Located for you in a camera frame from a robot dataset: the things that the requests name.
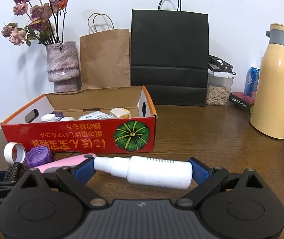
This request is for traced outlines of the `blue rimmed round container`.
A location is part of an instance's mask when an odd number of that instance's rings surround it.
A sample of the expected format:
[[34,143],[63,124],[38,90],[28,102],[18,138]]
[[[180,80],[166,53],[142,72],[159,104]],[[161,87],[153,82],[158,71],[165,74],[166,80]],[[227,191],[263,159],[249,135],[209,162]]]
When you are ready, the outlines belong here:
[[55,121],[74,121],[75,118],[74,117],[69,117],[69,116],[64,116],[62,112],[57,112],[54,111],[53,112],[55,114]]

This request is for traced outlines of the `small white round cap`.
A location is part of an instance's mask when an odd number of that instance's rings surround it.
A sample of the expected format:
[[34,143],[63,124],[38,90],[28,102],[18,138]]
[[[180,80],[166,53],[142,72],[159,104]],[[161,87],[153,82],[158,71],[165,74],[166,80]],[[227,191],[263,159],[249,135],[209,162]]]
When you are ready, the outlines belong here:
[[45,114],[40,119],[41,119],[41,122],[55,122],[56,115],[54,113]]

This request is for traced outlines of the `white spray bottle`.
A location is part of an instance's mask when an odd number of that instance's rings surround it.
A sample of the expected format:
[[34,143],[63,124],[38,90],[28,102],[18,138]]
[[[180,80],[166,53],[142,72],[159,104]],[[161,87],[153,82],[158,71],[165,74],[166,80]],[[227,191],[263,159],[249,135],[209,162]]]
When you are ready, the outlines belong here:
[[193,175],[190,162],[140,156],[95,157],[94,169],[129,183],[174,189],[189,188]]

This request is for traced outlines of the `dark red book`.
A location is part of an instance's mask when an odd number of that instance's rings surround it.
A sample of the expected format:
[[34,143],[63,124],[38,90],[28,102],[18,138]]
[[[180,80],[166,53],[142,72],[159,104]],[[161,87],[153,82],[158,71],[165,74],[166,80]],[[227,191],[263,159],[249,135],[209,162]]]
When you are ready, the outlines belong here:
[[229,102],[240,107],[246,112],[252,113],[254,98],[243,92],[231,92],[229,95]]

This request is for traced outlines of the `dried pink roses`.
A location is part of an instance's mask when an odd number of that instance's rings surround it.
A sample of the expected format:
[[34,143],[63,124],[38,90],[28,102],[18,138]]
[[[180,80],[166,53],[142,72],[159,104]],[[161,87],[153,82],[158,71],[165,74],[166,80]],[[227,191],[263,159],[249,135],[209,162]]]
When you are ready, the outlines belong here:
[[15,16],[28,16],[24,27],[15,22],[6,24],[2,36],[11,44],[31,46],[33,40],[49,46],[64,42],[64,24],[68,0],[13,0]]

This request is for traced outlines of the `blue drink can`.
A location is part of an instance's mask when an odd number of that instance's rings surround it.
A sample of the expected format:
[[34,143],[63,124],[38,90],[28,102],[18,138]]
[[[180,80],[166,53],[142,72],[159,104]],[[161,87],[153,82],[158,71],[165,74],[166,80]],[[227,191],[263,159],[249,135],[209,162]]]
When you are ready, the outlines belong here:
[[259,69],[250,68],[246,75],[244,93],[250,97],[255,98],[259,79]]

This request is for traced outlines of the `white tape roll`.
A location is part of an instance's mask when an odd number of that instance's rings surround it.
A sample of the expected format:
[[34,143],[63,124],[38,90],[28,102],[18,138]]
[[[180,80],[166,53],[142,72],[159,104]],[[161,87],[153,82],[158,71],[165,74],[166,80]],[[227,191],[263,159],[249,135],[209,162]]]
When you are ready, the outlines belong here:
[[26,149],[18,142],[9,142],[4,147],[3,155],[8,164],[22,164],[26,158]]

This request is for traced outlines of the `purple ceramic vase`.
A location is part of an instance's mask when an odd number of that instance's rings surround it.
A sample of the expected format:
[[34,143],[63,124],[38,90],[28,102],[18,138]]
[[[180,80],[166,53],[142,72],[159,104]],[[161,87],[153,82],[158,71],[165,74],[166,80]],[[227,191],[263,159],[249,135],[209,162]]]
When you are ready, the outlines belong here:
[[46,47],[48,81],[54,84],[54,92],[77,91],[80,75],[75,42],[64,42]]

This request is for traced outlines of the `clear seed container black lid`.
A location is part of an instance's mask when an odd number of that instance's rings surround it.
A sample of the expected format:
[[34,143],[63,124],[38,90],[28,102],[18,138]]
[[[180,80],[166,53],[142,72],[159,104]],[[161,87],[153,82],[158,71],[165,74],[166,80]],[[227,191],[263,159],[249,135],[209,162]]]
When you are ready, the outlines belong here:
[[209,55],[206,105],[226,106],[236,73],[228,62]]

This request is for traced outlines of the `white cube power adapter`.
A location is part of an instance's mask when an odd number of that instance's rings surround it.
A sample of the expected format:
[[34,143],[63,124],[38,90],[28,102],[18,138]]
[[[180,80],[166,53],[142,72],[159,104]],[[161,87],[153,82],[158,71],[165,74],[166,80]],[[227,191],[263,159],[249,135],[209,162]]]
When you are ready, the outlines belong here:
[[131,112],[125,108],[114,108],[109,111],[109,114],[115,118],[121,119],[121,118],[130,118]]

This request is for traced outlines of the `brown paper bag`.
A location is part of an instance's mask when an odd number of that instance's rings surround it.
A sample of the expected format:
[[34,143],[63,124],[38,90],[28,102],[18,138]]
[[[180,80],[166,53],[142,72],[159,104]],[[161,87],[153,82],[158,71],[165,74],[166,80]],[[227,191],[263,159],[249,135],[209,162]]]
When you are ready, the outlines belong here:
[[130,31],[115,29],[111,18],[98,12],[87,24],[92,33],[80,37],[82,89],[130,86]]

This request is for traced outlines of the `purple ridged lid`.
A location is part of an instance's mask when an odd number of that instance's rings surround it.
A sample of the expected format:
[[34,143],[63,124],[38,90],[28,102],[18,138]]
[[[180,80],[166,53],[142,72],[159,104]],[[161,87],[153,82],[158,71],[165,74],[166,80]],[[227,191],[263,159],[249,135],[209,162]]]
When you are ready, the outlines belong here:
[[47,146],[37,146],[26,154],[26,165],[34,168],[52,162],[52,154]]

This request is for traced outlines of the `clear box of white beads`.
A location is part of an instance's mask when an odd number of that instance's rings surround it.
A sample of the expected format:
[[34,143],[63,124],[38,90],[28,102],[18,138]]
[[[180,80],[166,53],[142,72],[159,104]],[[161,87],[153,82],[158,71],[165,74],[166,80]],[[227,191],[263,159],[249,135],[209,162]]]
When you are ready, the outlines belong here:
[[82,115],[78,118],[78,120],[96,120],[96,119],[112,119],[113,116],[103,113],[101,111],[92,111],[85,115]]

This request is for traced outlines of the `yellow thermos jug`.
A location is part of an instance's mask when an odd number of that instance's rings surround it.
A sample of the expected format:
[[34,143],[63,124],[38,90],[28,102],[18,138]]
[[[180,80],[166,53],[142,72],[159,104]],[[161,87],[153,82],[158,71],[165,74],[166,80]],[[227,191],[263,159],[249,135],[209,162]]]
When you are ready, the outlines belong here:
[[261,133],[284,139],[284,25],[271,24],[263,55],[250,124]]

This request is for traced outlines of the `pink handled black brush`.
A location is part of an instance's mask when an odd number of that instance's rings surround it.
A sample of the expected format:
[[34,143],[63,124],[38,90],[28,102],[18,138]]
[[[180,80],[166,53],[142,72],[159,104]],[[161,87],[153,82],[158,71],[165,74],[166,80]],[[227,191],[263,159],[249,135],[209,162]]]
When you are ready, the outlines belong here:
[[[41,173],[53,173],[57,169],[63,166],[75,167],[78,164],[84,162],[87,158],[94,158],[94,157],[96,157],[96,155],[92,153],[81,154],[81,155],[76,155],[74,157],[68,157],[68,158],[58,160],[58,161],[53,161],[48,164],[37,166],[36,168]],[[17,181],[20,178],[21,171],[26,171],[26,170],[28,170],[28,168],[26,168],[25,165],[22,163],[9,164],[5,172],[3,180],[5,182],[14,181],[14,180]]]

